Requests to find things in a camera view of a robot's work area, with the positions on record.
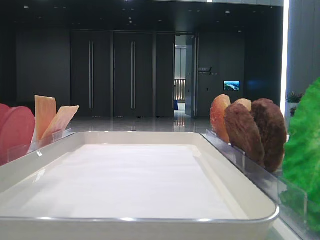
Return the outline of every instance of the door handle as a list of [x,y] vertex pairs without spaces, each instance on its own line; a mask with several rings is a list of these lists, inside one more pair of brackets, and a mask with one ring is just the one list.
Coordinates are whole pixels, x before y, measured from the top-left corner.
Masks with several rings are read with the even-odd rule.
[[134,75],[133,75],[133,89],[134,89],[134,107],[133,109],[136,109],[137,104],[137,81],[136,81],[136,73],[137,73],[137,54],[136,54],[136,42],[133,42],[133,51],[134,51]]
[[91,107],[95,108],[95,42],[91,41]]
[[134,42],[131,42],[131,109],[134,109]]
[[89,41],[89,108],[92,109],[92,88],[91,88],[91,40]]

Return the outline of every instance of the red ham slice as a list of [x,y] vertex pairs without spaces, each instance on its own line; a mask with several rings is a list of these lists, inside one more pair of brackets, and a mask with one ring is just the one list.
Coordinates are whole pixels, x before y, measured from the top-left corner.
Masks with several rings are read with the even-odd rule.
[[42,139],[57,114],[56,99],[47,96],[34,96],[35,101],[35,139]]
[[9,111],[10,107],[0,103],[0,121],[5,116],[6,112]]
[[35,116],[25,106],[12,107],[0,120],[0,166],[27,154],[35,130]]
[[62,106],[58,113],[52,120],[50,126],[47,128],[42,136],[42,139],[52,136],[52,134],[66,130],[68,124],[78,111],[79,106]]

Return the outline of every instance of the clear acrylic holder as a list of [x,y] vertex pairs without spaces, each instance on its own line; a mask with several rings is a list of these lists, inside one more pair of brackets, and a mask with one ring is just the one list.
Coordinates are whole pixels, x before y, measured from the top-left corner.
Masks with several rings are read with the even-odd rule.
[[279,205],[280,218],[300,238],[320,240],[320,205],[308,200],[307,193],[281,176],[266,171],[239,148],[225,143],[211,130],[206,139],[261,191]]
[[41,139],[40,141],[32,141],[30,144],[20,145],[13,147],[7,151],[7,153],[0,155],[0,167],[8,164],[14,160],[17,160],[26,154],[37,151],[49,144],[52,144],[60,139],[63,139],[72,134],[71,128],[65,131],[57,131],[54,134]]

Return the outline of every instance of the glossy floor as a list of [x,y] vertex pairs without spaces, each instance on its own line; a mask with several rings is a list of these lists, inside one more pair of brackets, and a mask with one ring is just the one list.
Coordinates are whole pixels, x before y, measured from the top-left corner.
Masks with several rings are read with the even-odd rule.
[[193,119],[185,115],[183,104],[174,117],[74,118],[69,125],[78,132],[193,132],[204,134],[210,129],[209,118]]

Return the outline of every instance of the tray rim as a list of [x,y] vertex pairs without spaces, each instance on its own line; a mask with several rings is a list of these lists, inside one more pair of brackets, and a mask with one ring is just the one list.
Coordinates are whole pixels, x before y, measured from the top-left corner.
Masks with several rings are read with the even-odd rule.
[[[60,143],[61,141],[65,141],[66,139],[75,137],[76,135],[85,135],[85,134],[187,134],[187,135],[197,135],[201,136],[207,143],[209,143],[213,148],[215,148],[226,160],[228,160],[234,168],[238,171],[238,167],[234,165],[232,161],[230,161],[226,156],[224,156],[219,149],[217,149],[204,135],[197,132],[163,132],[163,131],[84,131],[84,132],[73,132],[70,135],[61,138],[55,142],[52,142],[49,145],[46,145],[36,151],[30,152],[25,156],[18,158],[22,159],[31,154],[36,154],[42,149],[53,148],[53,145]],[[253,181],[251,181],[245,174],[243,174],[252,184],[254,184],[260,191],[263,192],[266,197],[269,198],[270,201],[273,202],[275,209],[272,214],[267,217],[259,218],[259,219],[209,219],[209,218],[131,218],[131,217],[122,217],[122,218],[79,218],[79,217],[23,217],[23,216],[0,216],[0,222],[2,221],[24,221],[24,222],[59,222],[59,223],[173,223],[173,224],[184,224],[184,223],[198,223],[198,224],[267,224],[274,222],[279,218],[280,215],[280,207],[278,203],[276,203],[273,199],[271,199],[260,187],[258,187]]]

